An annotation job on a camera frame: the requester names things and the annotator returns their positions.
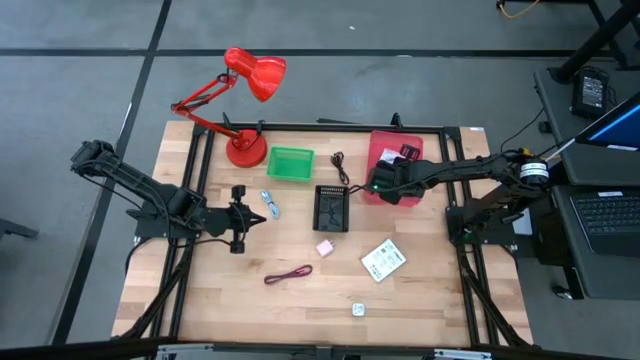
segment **black desk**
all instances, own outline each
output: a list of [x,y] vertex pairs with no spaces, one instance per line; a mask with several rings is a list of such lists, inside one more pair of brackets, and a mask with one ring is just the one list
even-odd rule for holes
[[572,194],[589,190],[593,189],[576,186],[552,189],[582,289],[592,298],[639,300],[640,258],[598,255],[589,249],[569,199]]
[[[640,72],[609,74],[619,102],[640,91]],[[569,111],[573,84],[555,82],[547,70],[537,71],[534,79],[556,142],[576,136],[590,124]],[[573,185],[640,186],[640,152],[573,144],[560,156]]]

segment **wooden table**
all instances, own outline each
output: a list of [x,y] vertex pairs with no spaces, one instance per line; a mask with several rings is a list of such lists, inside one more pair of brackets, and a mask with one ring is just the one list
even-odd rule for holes
[[[180,184],[193,124],[168,122],[153,177]],[[484,131],[461,128],[465,157],[488,155]],[[312,230],[315,185],[340,185],[338,172],[329,162],[344,151],[344,168],[351,184],[365,182],[368,133],[265,132],[269,146],[313,149],[315,164],[309,183],[271,180],[267,160],[251,169],[230,164],[225,155],[227,139],[217,135],[205,196],[208,206],[228,206],[231,187],[247,186],[243,202],[268,218],[251,229],[246,253],[233,255],[220,243],[197,246],[193,258],[179,338],[207,342],[258,342],[288,344],[447,346],[469,345],[460,274],[455,251],[447,240],[444,208],[446,187],[427,191],[414,208],[367,205],[362,194],[350,199],[348,233]],[[441,161],[438,137],[423,135],[424,156]],[[450,153],[455,154],[453,146]],[[197,171],[194,174],[195,188]],[[491,180],[473,181],[480,197],[495,187]],[[271,219],[260,199],[262,189],[271,191],[280,207],[279,220]],[[462,192],[457,186],[457,197]],[[223,238],[229,239],[231,232]],[[321,258],[315,245],[332,239],[335,251]],[[393,239],[407,262],[376,283],[360,259]],[[484,246],[484,258],[492,298],[524,339],[531,341],[528,319],[513,259],[498,246]],[[133,256],[125,280],[113,334],[134,323],[155,296],[160,283],[167,242],[155,239]],[[311,264],[305,278],[287,279],[265,286],[269,274],[291,271]],[[364,317],[353,317],[353,303],[366,306]],[[173,300],[164,312],[162,334],[168,332]],[[480,304],[476,312],[480,334],[486,329]]]

